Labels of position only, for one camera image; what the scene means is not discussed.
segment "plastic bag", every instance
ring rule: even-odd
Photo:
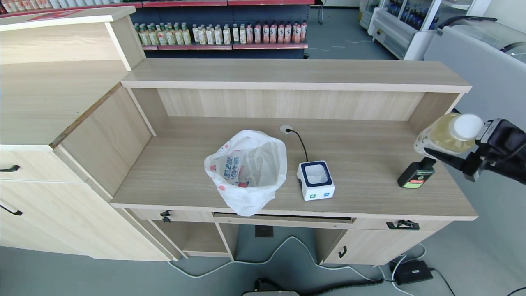
[[[287,149],[260,131],[243,130],[205,159],[205,171],[226,204],[252,216],[274,199],[287,176]]]

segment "gray floor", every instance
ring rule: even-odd
[[[309,46],[311,58],[394,59],[357,25],[356,9],[326,9],[323,25],[317,24],[317,13],[311,11]],[[470,225],[455,222],[423,243],[428,248],[424,257],[448,279],[457,296],[504,296],[525,285],[507,267],[491,258],[469,239]],[[275,228],[275,237],[255,238],[253,226],[242,226],[239,232],[237,260],[263,261],[288,236],[295,235],[315,254],[311,229]],[[415,247],[409,253],[421,252]],[[225,259],[190,258],[177,265],[190,273],[202,273]],[[355,266],[368,277],[378,279],[377,268]],[[191,279],[164,262],[130,262],[95,260],[85,256],[53,254],[0,248],[0,294],[2,296],[139,296],[139,295],[221,295],[238,296],[253,288],[258,277],[270,278],[283,287],[301,292],[328,285],[361,281],[350,270],[329,271],[316,267],[305,248],[289,241],[266,265],[231,264],[202,279]],[[415,296],[451,295],[443,280],[435,279],[402,287]],[[349,288],[325,296],[403,295],[391,284]]]
[[[358,25],[358,9],[323,9],[323,24],[318,23],[318,8],[311,8],[305,53],[314,59],[395,60],[385,47],[373,42]]]

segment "black bottle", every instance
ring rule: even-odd
[[[398,185],[402,188],[420,188],[433,174],[436,159],[424,157],[420,162],[411,163],[398,178]]]

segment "bottle cap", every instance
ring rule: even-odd
[[[449,123],[451,135],[461,141],[475,139],[484,126],[484,121],[475,114],[462,114]]]

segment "wall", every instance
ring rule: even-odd
[[[500,23],[526,33],[525,0],[493,0],[484,16],[494,17]]]

